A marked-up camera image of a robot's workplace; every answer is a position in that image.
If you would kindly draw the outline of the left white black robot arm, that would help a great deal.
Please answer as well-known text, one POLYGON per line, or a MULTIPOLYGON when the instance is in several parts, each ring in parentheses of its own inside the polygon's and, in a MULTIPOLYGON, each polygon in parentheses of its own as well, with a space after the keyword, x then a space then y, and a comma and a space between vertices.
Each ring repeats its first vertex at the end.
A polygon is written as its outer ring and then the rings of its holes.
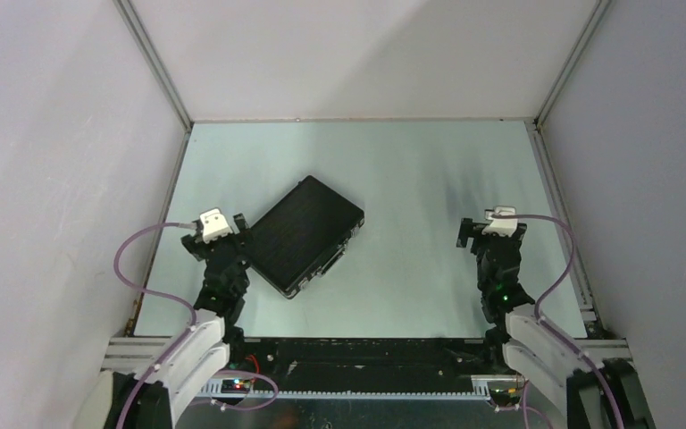
POLYGON ((184 330, 133 369, 104 370, 75 418, 76 428, 173 428, 196 395, 220 370, 236 372, 246 347, 232 339, 245 305, 251 231, 245 217, 232 223, 218 208, 203 212, 186 228, 186 250, 206 264, 195 304, 166 292, 189 313, 184 330))

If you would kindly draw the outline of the black aluminium poker case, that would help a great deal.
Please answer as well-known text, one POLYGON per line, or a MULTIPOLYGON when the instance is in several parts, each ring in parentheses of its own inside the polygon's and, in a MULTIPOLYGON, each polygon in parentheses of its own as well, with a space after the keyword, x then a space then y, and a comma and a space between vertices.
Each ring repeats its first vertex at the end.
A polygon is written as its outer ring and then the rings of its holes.
POLYGON ((337 263, 364 220, 362 208, 308 175, 252 226, 247 259, 293 299, 337 263))

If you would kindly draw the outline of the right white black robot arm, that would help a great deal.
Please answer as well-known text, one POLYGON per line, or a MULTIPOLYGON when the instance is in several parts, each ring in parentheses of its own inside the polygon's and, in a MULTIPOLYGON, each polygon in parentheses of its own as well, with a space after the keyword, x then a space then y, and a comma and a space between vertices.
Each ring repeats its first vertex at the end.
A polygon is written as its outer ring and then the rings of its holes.
POLYGON ((492 325, 484 336, 485 365, 497 374, 512 369, 522 375, 570 428, 655 427, 635 367, 624 358, 596 356, 543 312, 543 301, 572 267, 538 299, 523 288, 519 272, 528 220, 512 207, 497 206, 482 222, 460 223, 456 244, 476 257, 481 309, 492 325))

